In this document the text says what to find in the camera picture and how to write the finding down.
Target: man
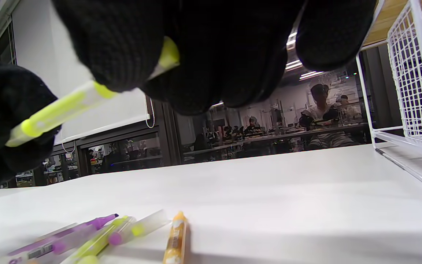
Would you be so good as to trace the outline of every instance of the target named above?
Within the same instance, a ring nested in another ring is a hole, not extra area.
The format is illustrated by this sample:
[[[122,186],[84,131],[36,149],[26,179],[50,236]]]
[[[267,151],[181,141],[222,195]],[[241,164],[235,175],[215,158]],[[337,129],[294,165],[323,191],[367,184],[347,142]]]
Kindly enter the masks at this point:
[[[325,121],[327,127],[338,125],[338,111],[333,104],[327,103],[328,85],[316,84],[311,89],[315,106],[304,110],[299,123],[310,128],[315,121]],[[307,150],[329,149],[332,147],[347,147],[359,145],[348,137],[345,132],[318,134],[310,139]]]
[[[348,107],[349,101],[347,95],[341,95],[338,97],[336,102],[341,104],[341,113],[340,116],[347,121],[352,121],[355,119],[361,119],[362,115],[360,112],[356,111],[354,107]]]

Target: window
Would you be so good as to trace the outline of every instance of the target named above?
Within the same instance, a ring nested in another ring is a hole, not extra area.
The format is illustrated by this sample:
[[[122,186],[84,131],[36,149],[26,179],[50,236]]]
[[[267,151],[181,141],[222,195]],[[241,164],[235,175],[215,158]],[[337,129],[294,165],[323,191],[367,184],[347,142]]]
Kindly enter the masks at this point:
[[[84,153],[89,174],[164,166],[158,132],[88,147]]]
[[[199,117],[176,114],[183,164],[370,143],[356,62],[313,72],[295,52],[288,55],[267,100],[241,109],[216,104]]]
[[[47,184],[79,178],[76,152],[51,156],[42,163]]]
[[[28,170],[26,172],[19,173],[15,176],[15,183],[17,187],[33,187],[35,186],[34,172]]]
[[[0,37],[0,61],[8,64],[16,65],[14,34],[12,30],[12,22],[5,29]]]

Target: highlighter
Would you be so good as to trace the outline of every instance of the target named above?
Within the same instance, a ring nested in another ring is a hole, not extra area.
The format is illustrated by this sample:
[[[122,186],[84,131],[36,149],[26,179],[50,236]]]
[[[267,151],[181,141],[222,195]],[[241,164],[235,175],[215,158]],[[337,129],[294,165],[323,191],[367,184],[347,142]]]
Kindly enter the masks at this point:
[[[167,242],[166,252],[164,253],[163,264],[184,264],[185,257],[185,238],[186,238],[186,220],[183,212],[179,212],[172,220],[169,241]]]
[[[77,225],[78,225],[78,223],[72,223],[72,224],[69,224],[69,225],[67,225],[67,226],[65,226],[65,227],[62,227],[62,228],[57,229],[57,230],[55,230],[55,231],[53,231],[53,232],[51,232],[51,233],[45,234],[45,235],[43,235],[43,236],[41,236],[41,237],[37,238],[37,240],[36,240],[36,241],[40,241],[40,240],[46,239],[46,238],[51,237],[51,236],[53,236],[53,235],[55,235],[55,234],[57,234],[57,233],[59,233],[59,232],[62,232],[62,231],[68,230],[68,229],[70,229],[70,228],[73,228],[73,227],[75,227],[75,226],[77,226]]]
[[[111,245],[117,246],[127,242],[133,234],[131,233],[131,227],[136,222],[136,218],[128,217],[122,224],[120,224],[108,238],[108,242]]]
[[[174,41],[164,37],[164,45],[159,62],[149,80],[179,65],[179,51]],[[44,132],[48,132],[69,119],[112,99],[118,92],[109,90],[105,85],[89,81],[70,94],[47,105],[42,110],[31,115],[11,130],[7,147],[17,147]]]
[[[97,232],[97,228],[90,224],[82,229],[72,232],[69,235],[57,239],[52,244],[54,254],[63,254],[70,249],[82,246],[87,240],[91,239]]]
[[[63,231],[58,232],[52,236],[49,236],[45,239],[36,241],[35,243],[29,244],[25,247],[17,249],[15,251],[10,252],[6,256],[0,257],[0,264],[27,264],[30,260],[36,259],[38,257],[44,256],[46,254],[50,254],[53,251],[53,243],[71,233],[76,232],[79,229],[83,229],[87,226],[94,226],[95,229],[101,229],[104,224],[110,222],[111,220],[115,219],[118,214],[111,214],[106,217],[98,217],[94,220],[89,222],[85,222],[82,224],[78,224],[75,227],[71,227],[68,229],[62,228]]]
[[[61,264],[76,264],[84,257],[96,256],[97,254],[99,254],[99,252],[107,246],[110,234],[120,224],[126,221],[127,218],[127,216],[124,216],[120,219],[115,219],[111,224],[107,225],[103,229],[100,229],[92,239],[87,241],[72,255],[63,260]]]
[[[134,237],[146,236],[147,234],[170,223],[164,210],[159,210],[139,221],[125,221],[108,238],[111,245],[124,244]]]

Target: black gloves on man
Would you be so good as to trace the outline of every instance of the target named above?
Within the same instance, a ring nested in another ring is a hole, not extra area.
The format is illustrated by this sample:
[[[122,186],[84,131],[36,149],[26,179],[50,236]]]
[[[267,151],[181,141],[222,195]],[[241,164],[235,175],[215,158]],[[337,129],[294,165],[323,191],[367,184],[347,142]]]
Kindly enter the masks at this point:
[[[296,50],[311,70],[354,58],[372,23],[376,0],[52,0],[79,60],[117,92],[139,87],[183,115],[222,100],[242,107],[268,98],[287,63],[286,42],[300,15]],[[164,36],[181,65],[147,82]],[[43,82],[0,64],[0,182],[50,155],[56,130],[4,147],[11,127],[55,100]]]

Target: cable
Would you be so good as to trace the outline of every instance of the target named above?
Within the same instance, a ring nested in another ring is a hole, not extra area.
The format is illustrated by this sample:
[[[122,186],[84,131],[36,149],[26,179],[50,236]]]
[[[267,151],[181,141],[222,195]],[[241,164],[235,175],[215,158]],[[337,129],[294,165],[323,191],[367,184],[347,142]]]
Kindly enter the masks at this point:
[[[63,148],[63,150],[64,150],[66,153],[73,154],[73,153],[76,151],[76,141],[74,141],[73,143],[74,143],[74,149],[72,150],[72,152],[68,152],[68,151],[64,148],[64,145],[63,145],[63,143],[62,143],[62,148]]]
[[[154,115],[154,106],[152,105],[152,99],[150,97],[149,97],[149,102],[151,103],[151,110],[152,110],[152,126],[149,126],[148,119],[146,119],[146,125],[149,128],[153,128],[154,125],[156,124],[156,116]],[[144,108],[146,108],[146,113],[147,113],[148,112],[148,107],[147,107],[146,104],[144,104]]]

